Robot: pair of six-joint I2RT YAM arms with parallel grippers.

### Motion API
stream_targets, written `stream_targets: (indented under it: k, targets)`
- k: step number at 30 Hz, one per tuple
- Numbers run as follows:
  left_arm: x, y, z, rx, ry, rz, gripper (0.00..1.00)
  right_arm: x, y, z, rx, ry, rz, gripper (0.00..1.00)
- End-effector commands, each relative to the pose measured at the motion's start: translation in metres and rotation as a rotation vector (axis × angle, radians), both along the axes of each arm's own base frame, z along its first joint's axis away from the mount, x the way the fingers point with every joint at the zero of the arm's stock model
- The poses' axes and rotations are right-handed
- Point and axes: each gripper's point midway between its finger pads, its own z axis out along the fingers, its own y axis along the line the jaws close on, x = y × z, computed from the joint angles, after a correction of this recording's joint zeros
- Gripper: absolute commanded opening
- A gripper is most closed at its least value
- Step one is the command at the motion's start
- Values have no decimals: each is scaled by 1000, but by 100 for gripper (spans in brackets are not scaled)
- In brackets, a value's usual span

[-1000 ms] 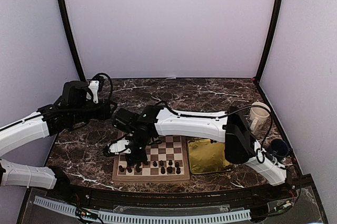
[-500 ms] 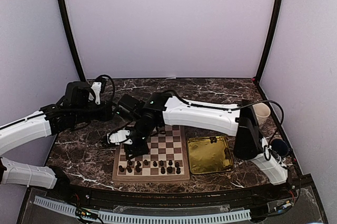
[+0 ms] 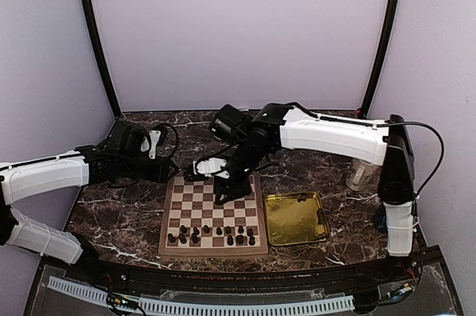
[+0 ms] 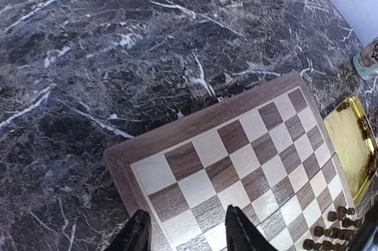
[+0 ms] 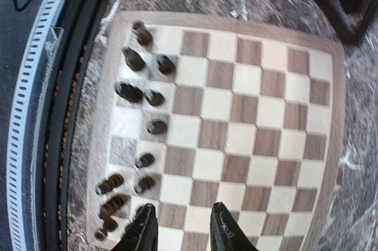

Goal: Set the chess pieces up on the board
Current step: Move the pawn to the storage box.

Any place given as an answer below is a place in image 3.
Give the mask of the wooden chess board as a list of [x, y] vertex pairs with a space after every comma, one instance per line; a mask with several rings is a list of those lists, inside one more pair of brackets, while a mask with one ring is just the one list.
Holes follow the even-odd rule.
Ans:
[[[168, 182], [167, 194], [164, 200], [164, 212], [161, 222], [158, 255], [160, 257], [265, 257], [268, 254], [268, 240], [266, 236], [265, 214], [263, 197], [261, 195], [260, 176], [253, 174], [249, 177], [252, 192], [249, 196], [224, 205], [214, 202], [213, 179], [207, 181], [188, 182], [180, 175]], [[179, 241], [180, 226], [187, 228], [186, 244]], [[210, 233], [203, 234], [203, 227], [208, 225]], [[245, 242], [236, 243], [238, 227], [245, 228]], [[227, 245], [225, 227], [230, 226], [234, 237], [234, 245]], [[200, 233], [199, 243], [193, 245], [190, 237], [193, 228], [197, 227]], [[216, 228], [221, 227], [223, 234], [218, 236]], [[248, 245], [248, 229], [253, 228], [256, 244]], [[176, 238], [175, 243], [169, 243], [167, 234]]]

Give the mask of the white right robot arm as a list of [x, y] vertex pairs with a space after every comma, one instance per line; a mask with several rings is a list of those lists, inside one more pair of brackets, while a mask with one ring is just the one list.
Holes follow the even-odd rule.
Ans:
[[250, 193], [248, 177], [267, 155], [280, 149], [305, 149], [347, 156], [380, 167], [378, 197], [385, 207], [387, 252], [379, 274], [388, 282], [408, 270], [414, 218], [414, 154], [404, 120], [359, 120], [313, 113], [298, 103], [269, 103], [255, 117], [227, 104], [210, 131], [236, 150], [229, 158], [200, 162], [196, 171], [215, 178], [217, 203]]

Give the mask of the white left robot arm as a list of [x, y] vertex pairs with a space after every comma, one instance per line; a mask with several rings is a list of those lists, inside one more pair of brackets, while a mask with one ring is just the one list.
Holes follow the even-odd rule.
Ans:
[[134, 123], [116, 123], [97, 145], [80, 146], [47, 158], [1, 165], [1, 244], [46, 255], [75, 265], [89, 283], [99, 283], [105, 268], [91, 243], [79, 234], [52, 228], [14, 208], [22, 199], [67, 187], [119, 181], [166, 183], [179, 171], [174, 151], [160, 156], [168, 132], [176, 128], [160, 123], [145, 129]]

